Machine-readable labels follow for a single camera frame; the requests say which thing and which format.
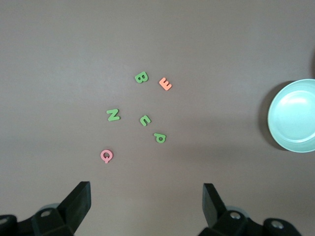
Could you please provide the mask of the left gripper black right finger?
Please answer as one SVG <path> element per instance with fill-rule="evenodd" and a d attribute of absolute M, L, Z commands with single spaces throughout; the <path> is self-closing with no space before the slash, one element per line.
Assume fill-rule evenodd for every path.
<path fill-rule="evenodd" d="M 199 233 L 201 236 L 244 236 L 246 234 L 247 217 L 235 208 L 227 208 L 211 183 L 203 185 L 202 209 L 208 227 Z"/>

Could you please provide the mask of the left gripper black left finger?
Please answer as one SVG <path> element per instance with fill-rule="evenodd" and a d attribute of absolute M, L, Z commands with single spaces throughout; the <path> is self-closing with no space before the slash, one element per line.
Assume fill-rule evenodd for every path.
<path fill-rule="evenodd" d="M 38 211 L 31 223 L 35 236 L 73 236 L 91 208 L 91 184 L 80 182 L 56 207 Z"/>

